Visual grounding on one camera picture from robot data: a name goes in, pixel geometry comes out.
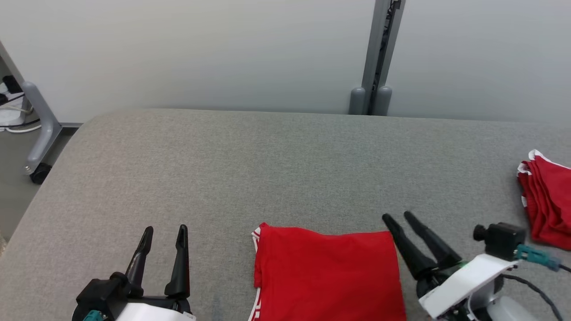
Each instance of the gray fabric surface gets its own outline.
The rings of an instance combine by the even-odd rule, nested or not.
[[[343,234],[385,230],[383,213],[404,223],[401,214],[412,210],[472,259],[484,249],[471,238],[476,224],[528,225],[515,171],[531,149],[571,164],[571,130],[193,110],[97,117],[66,146],[0,258],[0,320],[70,320],[81,289],[124,271],[148,225],[148,295],[163,292],[178,226],[188,225],[190,303],[200,321],[248,318],[250,232],[261,222]],[[569,253],[552,251],[571,263]],[[420,320],[415,283],[400,266],[408,317]],[[514,273],[571,316],[571,274],[531,264]],[[526,287],[507,283],[504,293],[552,318]]]

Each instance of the red cloth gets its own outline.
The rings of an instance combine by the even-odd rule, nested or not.
[[[539,151],[518,167],[522,201],[532,227],[532,239],[571,250],[571,169],[553,163]]]
[[[250,321],[405,321],[389,232],[322,235],[265,223],[254,233]]]

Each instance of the power strip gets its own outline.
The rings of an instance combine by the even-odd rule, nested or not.
[[[21,125],[25,118],[26,115],[23,111],[0,109],[0,126]]]
[[[0,84],[0,92],[6,92],[7,91],[7,87],[4,83]],[[10,93],[5,93],[6,96],[8,97],[8,99],[12,99],[15,98],[20,94],[10,94]],[[22,107],[22,102],[23,99],[16,99],[13,102],[10,102],[9,104],[11,106],[15,106],[18,108]],[[12,125],[21,125],[24,123],[24,120],[26,119],[26,115],[24,114],[23,111],[19,111],[19,110],[13,110],[13,109],[0,109],[0,126],[12,126]]]

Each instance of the black mount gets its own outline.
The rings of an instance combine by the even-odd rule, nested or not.
[[[188,267],[188,228],[181,225],[176,238],[176,259],[171,281],[164,296],[143,296],[141,287],[144,265],[151,250],[152,226],[145,229],[125,274],[115,272],[109,280],[93,279],[76,298],[72,321],[82,321],[91,310],[100,311],[108,321],[115,321],[127,303],[146,303],[180,313],[190,311],[190,271]]]
[[[516,260],[517,246],[525,242],[525,230],[507,223],[490,224],[487,229],[478,224],[473,236],[484,241],[486,254],[506,261]]]

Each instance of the floor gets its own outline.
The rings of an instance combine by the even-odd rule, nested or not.
[[[45,163],[54,164],[75,131],[62,131],[45,157]],[[39,130],[24,134],[0,133],[0,232],[8,241],[39,188],[20,171],[39,133]]]

